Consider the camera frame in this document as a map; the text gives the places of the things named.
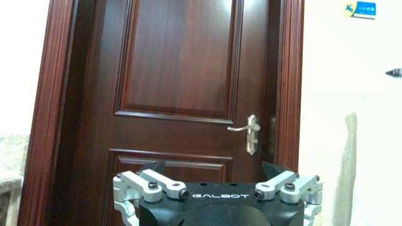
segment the lever handle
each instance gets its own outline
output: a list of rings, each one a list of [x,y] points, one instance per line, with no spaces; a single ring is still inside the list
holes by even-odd
[[[232,128],[232,127],[228,127],[227,128],[229,131],[235,131],[235,132],[239,132],[239,131],[243,131],[243,130],[247,130],[247,129],[252,129],[255,131],[259,131],[260,129],[260,126],[257,124],[251,124],[248,126],[244,126],[244,127],[240,127],[240,128]]]
[[[249,155],[253,155],[257,149],[257,131],[260,130],[260,126],[257,124],[257,118],[255,115],[251,115],[247,119],[247,126],[240,128],[227,127],[229,131],[239,132],[247,131],[247,147],[245,151]]]

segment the wooden door frame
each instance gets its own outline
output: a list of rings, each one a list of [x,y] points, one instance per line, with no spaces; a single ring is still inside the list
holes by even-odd
[[[65,116],[65,93],[68,92],[68,74],[84,73],[84,69],[73,64],[85,65],[85,54],[74,53],[73,45],[80,43],[81,36],[90,32],[81,32],[92,26],[90,10],[82,22],[77,22],[81,8],[93,6],[89,0],[50,0],[45,39],[42,47],[42,61],[38,75],[36,103],[33,111],[32,132],[29,139],[25,179],[22,185],[18,225],[42,226],[50,220],[50,205],[54,189],[60,136],[62,133],[62,117]],[[273,0],[269,9],[269,71],[268,82],[275,84],[275,152],[273,162],[297,169],[299,121],[300,121],[300,88],[301,88],[301,57],[303,57],[303,13],[304,0]]]

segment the bolt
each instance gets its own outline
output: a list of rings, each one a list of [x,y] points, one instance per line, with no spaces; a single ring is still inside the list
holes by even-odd
[[[157,182],[156,182],[156,181],[150,181],[150,182],[148,183],[148,188],[149,188],[150,190],[156,189],[156,188],[157,188]]]
[[[178,191],[178,199],[185,200],[188,199],[188,196],[189,196],[189,192],[186,190],[182,189]]]
[[[284,189],[288,190],[288,191],[293,191],[296,188],[295,184],[293,183],[285,183],[284,184]]]
[[[260,191],[255,191],[253,197],[255,197],[257,200],[261,200],[261,199],[264,198],[264,194],[263,194]]]

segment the logo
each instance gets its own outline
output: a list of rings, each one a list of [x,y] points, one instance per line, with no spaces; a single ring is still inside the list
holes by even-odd
[[[348,1],[344,5],[344,16],[375,19],[376,4],[364,1]]]
[[[193,194],[193,198],[212,198],[212,199],[240,199],[240,198],[247,198],[249,195],[248,194],[220,194],[220,195],[213,195],[213,194]]]

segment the wooden door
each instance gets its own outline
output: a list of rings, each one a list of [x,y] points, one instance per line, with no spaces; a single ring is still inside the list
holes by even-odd
[[[164,160],[174,180],[264,178],[267,150],[227,127],[267,124],[268,1],[98,0],[93,26],[69,225],[120,225],[118,171]]]

